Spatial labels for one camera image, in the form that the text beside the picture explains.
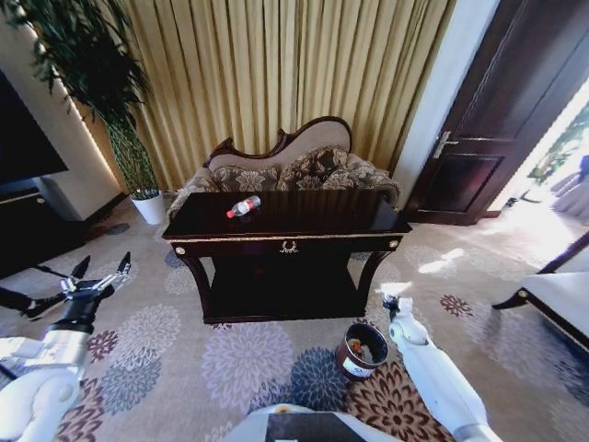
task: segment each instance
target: table drawer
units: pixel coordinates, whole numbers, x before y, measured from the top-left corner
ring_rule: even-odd
[[[401,242],[403,236],[387,234],[383,236],[362,236],[353,234],[337,237],[272,237],[248,238],[239,240],[231,238],[172,241],[177,254],[189,253],[192,256],[222,255],[277,255],[286,256],[296,253],[322,253],[333,251],[392,251]]]

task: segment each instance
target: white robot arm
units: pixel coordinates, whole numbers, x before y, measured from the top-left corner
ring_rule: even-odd
[[[62,281],[69,298],[63,317],[42,341],[0,339],[0,359],[10,357],[35,367],[0,390],[0,439],[17,442],[51,442],[64,415],[75,405],[80,379],[88,362],[87,340],[102,299],[115,292],[131,268],[131,254],[122,259],[115,274],[101,280],[80,281],[89,257]]]
[[[388,327],[427,409],[457,441],[501,442],[487,422],[480,396],[412,314],[413,300],[386,297]]]

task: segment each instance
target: floral carpet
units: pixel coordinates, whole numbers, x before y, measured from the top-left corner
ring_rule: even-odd
[[[391,341],[389,359],[364,383],[349,382],[335,365],[333,351],[352,322],[387,330],[381,285],[414,298],[416,317],[479,392],[504,440],[589,440],[589,356],[531,307],[490,308],[536,271],[529,262],[537,254],[514,253],[509,232],[481,233],[507,221],[416,226],[379,267],[364,318],[208,326],[191,274],[160,238],[162,227],[146,225],[125,202],[86,246],[47,263],[67,272],[91,254],[88,276],[99,276],[130,250],[133,266],[130,281],[100,306],[83,396],[56,440],[220,441],[250,411],[277,402],[346,411],[401,440],[452,440]],[[356,282],[366,257],[350,260]],[[211,276],[212,263],[205,267]],[[0,285],[46,297],[58,281],[26,270]],[[0,332],[40,337],[58,317],[28,323],[0,310]]]

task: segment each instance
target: floral upholstery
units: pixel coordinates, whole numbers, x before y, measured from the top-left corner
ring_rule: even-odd
[[[213,181],[213,177],[211,177],[211,172],[209,169],[201,169],[197,172],[197,174],[184,186],[182,189],[178,191],[176,199],[172,203],[172,205],[167,210],[168,219],[172,219],[180,207],[184,205],[184,202],[187,200],[191,193],[201,192],[220,192],[221,190]]]
[[[192,192],[264,192],[376,189],[391,205],[400,195],[398,185],[385,170],[377,169],[355,154],[348,154],[336,145],[321,147],[293,161],[282,172],[276,166],[250,170],[239,166],[222,166],[211,172],[200,169],[180,189],[170,207],[170,219]]]
[[[246,170],[238,166],[222,166],[214,171],[213,179],[221,192],[275,191],[278,168]]]
[[[320,189],[329,175],[345,166],[347,159],[348,153],[335,145],[303,154],[283,169],[276,189],[279,191]]]

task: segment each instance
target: drawer handle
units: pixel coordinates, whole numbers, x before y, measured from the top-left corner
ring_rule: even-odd
[[[280,253],[298,253],[296,249],[296,241],[293,241],[293,245],[291,247],[286,247],[288,241],[283,241],[283,249],[280,250]]]

